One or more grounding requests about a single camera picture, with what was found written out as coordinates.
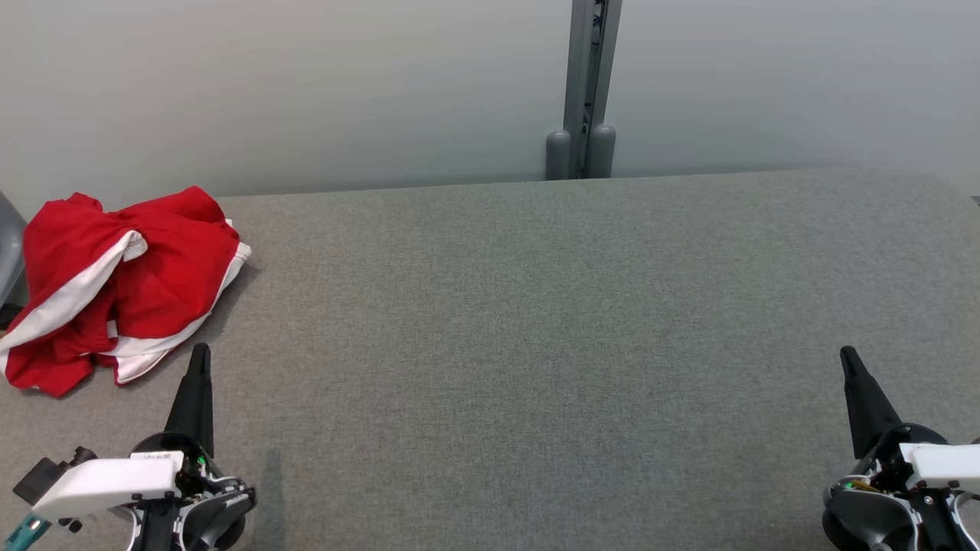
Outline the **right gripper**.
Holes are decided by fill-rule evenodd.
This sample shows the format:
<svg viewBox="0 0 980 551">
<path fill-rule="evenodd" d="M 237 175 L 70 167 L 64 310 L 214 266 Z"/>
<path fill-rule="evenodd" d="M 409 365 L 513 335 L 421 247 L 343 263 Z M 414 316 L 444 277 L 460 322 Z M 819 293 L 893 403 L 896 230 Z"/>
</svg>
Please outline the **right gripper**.
<svg viewBox="0 0 980 551">
<path fill-rule="evenodd" d="M 840 359 L 860 459 L 842 478 L 842 551 L 980 551 L 960 512 L 980 502 L 980 443 L 953 445 L 901 425 L 857 350 L 844 346 Z"/>
</svg>

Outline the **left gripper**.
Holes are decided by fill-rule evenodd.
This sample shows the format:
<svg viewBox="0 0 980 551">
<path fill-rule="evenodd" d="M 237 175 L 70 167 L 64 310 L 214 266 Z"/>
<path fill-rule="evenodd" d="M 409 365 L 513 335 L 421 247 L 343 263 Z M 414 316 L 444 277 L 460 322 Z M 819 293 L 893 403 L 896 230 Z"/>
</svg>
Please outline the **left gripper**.
<svg viewBox="0 0 980 551">
<path fill-rule="evenodd" d="M 196 343 L 165 423 L 123 458 L 71 468 L 31 506 L 51 524 L 75 527 L 107 510 L 132 523 L 126 551 L 230 551 L 256 489 L 221 474 L 214 460 L 211 349 Z"/>
</svg>

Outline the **red shorts with white bands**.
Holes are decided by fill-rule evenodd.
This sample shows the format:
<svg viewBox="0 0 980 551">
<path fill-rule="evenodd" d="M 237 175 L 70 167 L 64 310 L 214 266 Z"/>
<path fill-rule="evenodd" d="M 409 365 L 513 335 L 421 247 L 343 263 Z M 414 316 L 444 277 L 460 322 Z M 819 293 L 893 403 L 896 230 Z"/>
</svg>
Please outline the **red shorts with white bands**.
<svg viewBox="0 0 980 551">
<path fill-rule="evenodd" d="M 47 202 L 22 234 L 28 327 L 43 336 L 82 310 L 112 308 L 108 353 L 125 385 L 153 370 L 211 316 L 251 255 L 198 186 L 107 212 L 81 193 Z"/>
</svg>

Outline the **grey partition post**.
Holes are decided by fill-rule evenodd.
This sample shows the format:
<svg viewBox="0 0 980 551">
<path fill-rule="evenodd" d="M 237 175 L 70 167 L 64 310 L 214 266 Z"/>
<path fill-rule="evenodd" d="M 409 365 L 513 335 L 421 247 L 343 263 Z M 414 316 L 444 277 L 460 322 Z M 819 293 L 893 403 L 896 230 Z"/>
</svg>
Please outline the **grey partition post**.
<svg viewBox="0 0 980 551">
<path fill-rule="evenodd" d="M 610 178 L 616 130 L 606 122 L 623 0 L 571 0 L 563 128 L 545 141 L 547 181 Z"/>
</svg>

